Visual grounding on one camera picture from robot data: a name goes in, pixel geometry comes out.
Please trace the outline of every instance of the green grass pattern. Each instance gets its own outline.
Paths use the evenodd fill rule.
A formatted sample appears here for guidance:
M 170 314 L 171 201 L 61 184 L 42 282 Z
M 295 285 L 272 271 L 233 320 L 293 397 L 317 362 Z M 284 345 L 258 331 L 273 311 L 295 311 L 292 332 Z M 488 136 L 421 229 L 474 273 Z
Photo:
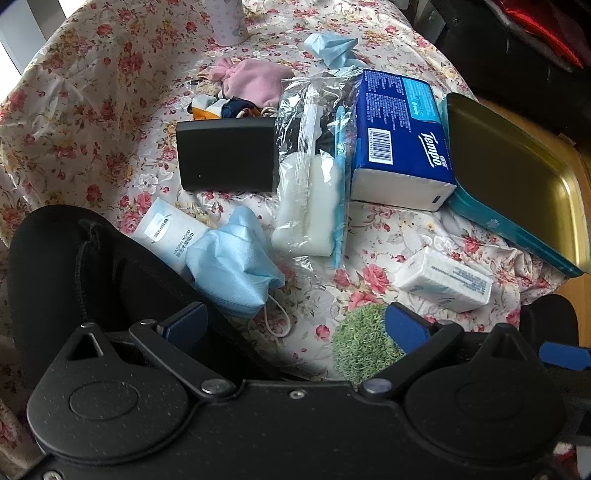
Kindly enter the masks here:
M 404 356 L 384 326 L 387 305 L 369 303 L 347 312 L 332 337 L 335 368 L 360 384 Z

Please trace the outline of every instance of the clear plastic bag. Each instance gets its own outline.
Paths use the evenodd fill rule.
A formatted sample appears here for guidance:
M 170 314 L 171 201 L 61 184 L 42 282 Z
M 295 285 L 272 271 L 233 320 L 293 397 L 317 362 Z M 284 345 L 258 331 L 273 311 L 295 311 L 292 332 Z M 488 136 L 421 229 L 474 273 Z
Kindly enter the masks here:
M 276 123 L 279 205 L 271 243 L 307 269 L 342 266 L 361 71 L 287 82 Z

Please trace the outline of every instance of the floral tablecloth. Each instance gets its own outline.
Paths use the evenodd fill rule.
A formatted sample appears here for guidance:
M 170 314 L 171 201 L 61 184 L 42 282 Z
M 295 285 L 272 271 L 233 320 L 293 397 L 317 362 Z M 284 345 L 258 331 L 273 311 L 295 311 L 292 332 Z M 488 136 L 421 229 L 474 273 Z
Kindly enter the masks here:
M 300 45 L 313 32 L 331 31 L 358 38 L 356 52 L 371 67 L 428 81 L 438 99 L 448 92 L 472 95 L 450 62 L 387 0 L 245 0 L 245 8 L 251 36 L 231 48 L 216 45 L 199 0 L 97 1 L 70 17 L 1 105 L 0 238 L 9 245 L 29 211 L 53 203 L 97 210 L 131 233 L 156 196 L 211 225 L 244 204 L 268 229 L 275 208 L 270 198 L 180 190 L 174 126 L 189 119 L 193 90 L 187 81 L 224 54 L 315 74 L 324 65 Z M 494 174 L 483 170 L 483 179 Z M 346 269 L 323 281 L 291 262 L 281 264 L 287 285 L 274 296 L 295 320 L 287 337 L 271 336 L 260 317 L 236 322 L 283 368 L 337 378 L 331 334 L 344 312 L 364 303 L 397 299 L 428 319 L 487 331 L 498 322 L 517 324 L 523 302 L 564 281 L 540 260 L 446 209 L 425 213 L 352 202 L 347 245 Z M 492 274 L 491 303 L 455 314 L 396 291 L 389 282 L 393 269 L 424 245 Z M 8 409 L 21 413 L 26 395 L 5 300 L 5 254 L 3 249 L 0 470 L 13 474 L 37 452 Z M 272 312 L 272 326 L 281 329 L 284 320 Z

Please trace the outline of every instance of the metal rivet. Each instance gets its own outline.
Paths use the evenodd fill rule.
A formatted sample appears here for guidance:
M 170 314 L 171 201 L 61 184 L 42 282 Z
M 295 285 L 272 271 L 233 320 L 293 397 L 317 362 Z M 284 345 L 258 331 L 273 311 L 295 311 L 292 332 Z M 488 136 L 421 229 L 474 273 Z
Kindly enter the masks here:
M 201 390 L 208 395 L 219 395 L 232 388 L 232 384 L 225 378 L 210 378 L 201 384 Z
M 43 474 L 43 480 L 61 480 L 61 475 L 53 470 L 48 470 Z
M 290 398 L 293 398 L 294 400 L 299 400 L 301 398 L 304 398 L 306 396 L 306 392 L 304 392 L 303 390 L 292 390 L 290 392 Z
M 392 390 L 392 382 L 385 378 L 370 378 L 363 382 L 363 389 L 372 395 L 380 395 Z

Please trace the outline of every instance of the black wallet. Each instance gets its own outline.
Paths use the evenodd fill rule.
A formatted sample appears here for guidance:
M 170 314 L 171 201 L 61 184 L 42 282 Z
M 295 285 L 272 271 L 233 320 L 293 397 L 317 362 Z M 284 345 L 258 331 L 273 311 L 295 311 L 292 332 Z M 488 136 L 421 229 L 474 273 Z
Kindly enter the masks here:
M 181 185 L 190 192 L 271 192 L 276 151 L 275 118 L 177 123 Z

